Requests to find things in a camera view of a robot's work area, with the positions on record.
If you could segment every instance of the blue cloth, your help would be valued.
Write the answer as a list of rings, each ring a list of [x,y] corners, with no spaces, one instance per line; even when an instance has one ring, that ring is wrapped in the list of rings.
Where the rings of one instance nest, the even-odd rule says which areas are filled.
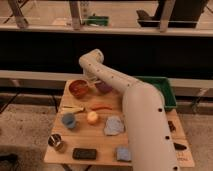
[[[105,135],[118,135],[124,132],[124,124],[119,116],[109,116],[104,128]]]
[[[128,148],[126,147],[117,147],[117,160],[118,161],[131,161],[131,153]]]

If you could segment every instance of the bowl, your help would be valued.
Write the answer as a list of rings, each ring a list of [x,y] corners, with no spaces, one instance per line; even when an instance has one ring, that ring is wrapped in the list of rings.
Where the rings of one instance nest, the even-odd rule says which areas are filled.
[[[95,83],[95,87],[99,90],[99,92],[106,94],[112,91],[112,87],[107,85],[104,81],[98,81]]]
[[[69,85],[69,91],[75,98],[82,98],[89,91],[89,86],[84,80],[75,80]]]
[[[61,122],[64,124],[65,127],[68,129],[73,129],[76,126],[76,119],[73,113],[66,113],[61,119]]]

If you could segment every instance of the table leg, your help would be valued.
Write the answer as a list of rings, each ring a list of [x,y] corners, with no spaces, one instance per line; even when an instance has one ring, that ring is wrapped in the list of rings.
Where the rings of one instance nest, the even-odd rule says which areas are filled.
[[[65,171],[72,171],[72,169],[70,169],[67,164],[61,164],[61,166],[64,168]]]

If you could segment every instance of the red chili pepper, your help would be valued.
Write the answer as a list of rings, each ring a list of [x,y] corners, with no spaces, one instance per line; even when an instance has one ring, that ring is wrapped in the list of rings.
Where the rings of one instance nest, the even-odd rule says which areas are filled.
[[[106,104],[95,104],[90,107],[91,110],[101,110],[101,109],[108,109],[112,110],[112,108]]]

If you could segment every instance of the green bin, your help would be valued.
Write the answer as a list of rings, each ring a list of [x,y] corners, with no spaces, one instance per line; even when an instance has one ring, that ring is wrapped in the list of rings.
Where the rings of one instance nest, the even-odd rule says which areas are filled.
[[[86,24],[87,25],[95,24],[95,25],[99,25],[99,26],[107,26],[108,21],[109,21],[108,16],[89,16],[86,21]]]
[[[177,108],[176,99],[171,89],[168,78],[166,77],[149,77],[149,76],[135,76],[139,80],[154,85],[164,96],[165,99],[165,111],[171,111]]]

